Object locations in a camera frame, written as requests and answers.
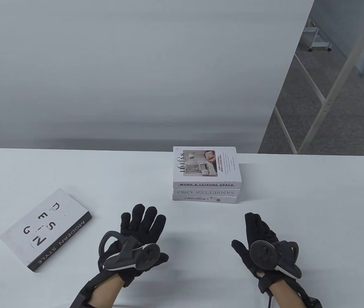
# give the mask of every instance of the metal frame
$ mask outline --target metal frame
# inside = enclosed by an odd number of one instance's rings
[[[330,89],[329,94],[325,98],[315,82],[313,81],[312,77],[309,75],[299,58],[295,54],[295,59],[297,63],[300,65],[301,70],[305,78],[307,79],[309,85],[314,90],[314,93],[319,98],[320,102],[322,103],[322,107],[320,108],[319,113],[317,114],[312,126],[309,129],[309,132],[305,136],[302,144],[300,145],[299,149],[296,150],[295,145],[293,144],[292,138],[289,135],[288,130],[286,129],[285,124],[283,123],[282,117],[280,116],[280,113],[278,109],[273,109],[273,112],[275,113],[276,117],[278,118],[280,127],[282,128],[286,139],[289,142],[290,148],[292,149],[293,154],[302,154],[306,151],[308,146],[310,145],[311,141],[313,140],[314,136],[316,135],[317,131],[319,130],[320,126],[322,125],[324,118],[326,117],[330,107],[332,107],[333,103],[336,100],[336,97],[338,96],[340,90],[342,89],[343,84],[345,83],[346,79],[348,79],[349,74],[351,73],[352,69],[355,66],[355,63],[358,61],[358,58],[364,48],[364,26],[362,28],[362,32],[359,34],[358,40],[356,41],[351,54],[348,56],[348,59],[346,60],[342,70],[340,71],[336,81],[334,82],[332,88]]]
[[[323,40],[319,34],[319,27],[316,26],[312,18],[309,16],[301,37],[309,46],[309,51],[316,47],[326,47],[328,51],[332,50],[332,44]]]

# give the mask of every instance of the glove finger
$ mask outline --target glove finger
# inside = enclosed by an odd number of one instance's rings
[[[260,239],[265,239],[266,236],[270,235],[270,228],[259,216],[259,219],[256,221],[256,226],[258,227],[258,231],[260,234]]]
[[[239,242],[237,239],[234,239],[231,244],[232,248],[237,252],[240,257],[244,255],[249,255],[249,250],[243,245],[242,242]]]
[[[166,263],[168,260],[169,256],[166,253],[161,252],[157,262],[152,267],[156,267],[158,265],[161,265],[162,263]]]
[[[132,210],[132,220],[129,223],[130,231],[137,231],[142,221],[143,213],[145,212],[145,207],[143,204],[137,204]]]
[[[163,231],[165,223],[166,223],[166,217],[162,214],[157,215],[155,222],[152,225],[152,228],[148,232],[148,237],[149,237],[150,243],[157,242],[157,240],[159,239],[159,237]]]
[[[140,223],[139,231],[143,233],[148,233],[149,229],[152,226],[152,223],[155,220],[156,215],[157,215],[157,209],[155,207],[148,207],[145,212],[145,217]]]
[[[120,223],[120,232],[123,233],[126,230],[129,230],[129,223],[130,223],[130,213],[123,213],[120,217],[122,222]]]
[[[262,221],[261,228],[263,228],[264,230],[264,237],[265,237],[264,240],[270,243],[279,242],[278,238],[276,237],[276,233],[270,230],[267,223]]]
[[[254,213],[245,214],[246,236],[248,239],[249,247],[259,237],[259,231],[258,231],[258,227],[256,225],[256,221],[258,218],[260,219],[260,216],[258,214],[254,214]]]
[[[232,241],[232,248],[238,253],[240,258],[242,259],[243,264],[248,268],[248,270],[256,277],[257,267],[255,263],[251,259],[251,255],[249,254],[249,250],[246,249],[245,245],[242,242],[234,239]]]

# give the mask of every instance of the glove thumb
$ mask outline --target glove thumb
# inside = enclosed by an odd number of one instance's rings
[[[242,242],[239,242],[238,240],[234,239],[232,241],[232,248],[237,252],[237,254],[242,259],[243,264],[248,268],[248,270],[258,278],[256,275],[257,267],[255,266],[255,263],[251,259],[251,255],[249,254],[249,250],[243,245]]]
[[[239,242],[237,239],[232,241],[232,248],[240,255],[241,258],[245,255],[249,255],[249,251],[246,249],[245,245],[242,242]]]
[[[168,260],[169,260],[169,256],[167,254],[165,254],[164,252],[161,252],[159,259],[152,267],[156,267],[158,265],[161,265],[162,263],[166,263]]]

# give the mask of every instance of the forearm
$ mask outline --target forearm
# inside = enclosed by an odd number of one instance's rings
[[[114,275],[97,286],[88,304],[95,308],[111,308],[123,284],[124,282],[119,275]]]
[[[306,308],[302,299],[285,281],[280,280],[269,287],[280,308]]]

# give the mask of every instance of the white table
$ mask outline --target white table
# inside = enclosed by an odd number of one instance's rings
[[[323,307],[364,307],[364,157],[240,154],[239,204],[172,201],[172,153],[0,149],[0,233],[62,188],[92,220],[33,273],[0,241],[0,307],[67,307],[97,273],[97,248],[142,202],[167,217],[169,262],[135,279],[118,305],[265,307],[230,247],[259,213],[299,243],[301,284]]]

